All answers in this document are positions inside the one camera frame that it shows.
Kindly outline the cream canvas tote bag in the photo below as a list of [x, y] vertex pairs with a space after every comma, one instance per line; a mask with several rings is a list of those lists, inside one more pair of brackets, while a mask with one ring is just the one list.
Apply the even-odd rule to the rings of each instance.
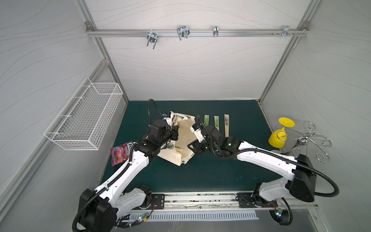
[[180, 113], [174, 113], [173, 125], [179, 127], [178, 140], [172, 140], [165, 144], [158, 154], [164, 160], [177, 166], [186, 164], [195, 154], [187, 147], [188, 144], [196, 140], [195, 134], [191, 131], [191, 126], [195, 124], [195, 117]]

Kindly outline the bamboo folding fan green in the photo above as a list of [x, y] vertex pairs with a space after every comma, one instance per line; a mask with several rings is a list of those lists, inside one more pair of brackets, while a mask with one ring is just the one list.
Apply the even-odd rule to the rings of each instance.
[[214, 126], [219, 131], [220, 130], [220, 120], [219, 116], [214, 116]]

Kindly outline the bamboo folding fan pink tassel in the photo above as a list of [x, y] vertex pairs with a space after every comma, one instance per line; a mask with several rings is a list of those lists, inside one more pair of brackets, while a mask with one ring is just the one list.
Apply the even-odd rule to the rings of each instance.
[[230, 116], [228, 114], [224, 115], [224, 125], [225, 125], [225, 136], [230, 136]]

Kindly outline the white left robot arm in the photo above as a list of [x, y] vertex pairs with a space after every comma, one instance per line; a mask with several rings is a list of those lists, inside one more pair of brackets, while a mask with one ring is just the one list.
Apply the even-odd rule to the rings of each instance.
[[150, 121], [149, 131], [129, 150], [129, 158], [103, 184], [81, 195], [72, 231], [78, 224], [85, 232], [109, 232], [119, 226], [118, 218], [133, 208], [147, 203], [151, 191], [136, 188], [123, 194], [129, 183], [167, 146], [178, 139], [178, 126], [173, 126], [175, 113], [164, 112], [161, 119]]

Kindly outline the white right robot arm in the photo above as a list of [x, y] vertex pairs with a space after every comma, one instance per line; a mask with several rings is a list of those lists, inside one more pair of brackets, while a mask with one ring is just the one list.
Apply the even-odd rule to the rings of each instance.
[[190, 131], [196, 140], [188, 144], [188, 148], [197, 155], [209, 151], [219, 159], [252, 163], [280, 175], [277, 180], [257, 184], [252, 194], [254, 201], [295, 198], [311, 203], [317, 196], [331, 198], [340, 193], [338, 185], [316, 170], [305, 155], [277, 154], [233, 136], [225, 137], [216, 127], [206, 126], [200, 117], [196, 118]]

